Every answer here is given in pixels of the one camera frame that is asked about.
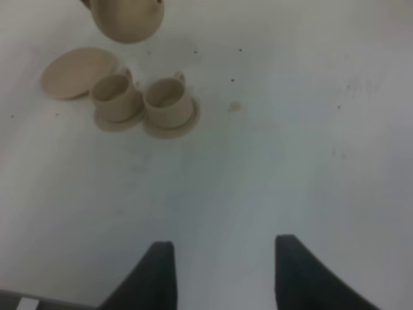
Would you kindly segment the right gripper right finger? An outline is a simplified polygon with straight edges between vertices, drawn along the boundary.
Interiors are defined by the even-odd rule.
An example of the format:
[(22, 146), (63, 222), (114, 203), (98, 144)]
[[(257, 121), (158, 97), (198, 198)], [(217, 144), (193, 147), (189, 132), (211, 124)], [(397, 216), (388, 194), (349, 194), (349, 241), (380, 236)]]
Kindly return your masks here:
[(325, 267), (294, 235), (275, 239), (278, 309), (376, 309)]

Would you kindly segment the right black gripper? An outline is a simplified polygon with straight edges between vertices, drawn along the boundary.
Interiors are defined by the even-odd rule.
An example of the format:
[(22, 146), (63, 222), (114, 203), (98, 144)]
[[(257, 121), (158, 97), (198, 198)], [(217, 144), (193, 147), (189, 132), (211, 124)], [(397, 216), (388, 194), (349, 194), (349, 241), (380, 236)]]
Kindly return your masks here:
[(1, 290), (1, 309), (17, 309), (23, 298), (38, 300), (36, 309), (96, 309), (96, 307)]

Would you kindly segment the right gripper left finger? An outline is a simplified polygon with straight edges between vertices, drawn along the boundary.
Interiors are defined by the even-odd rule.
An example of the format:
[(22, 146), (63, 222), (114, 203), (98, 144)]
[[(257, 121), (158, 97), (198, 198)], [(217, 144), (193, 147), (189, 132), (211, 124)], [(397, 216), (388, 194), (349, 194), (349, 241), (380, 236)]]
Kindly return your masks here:
[(99, 309), (177, 309), (172, 242), (155, 242)]

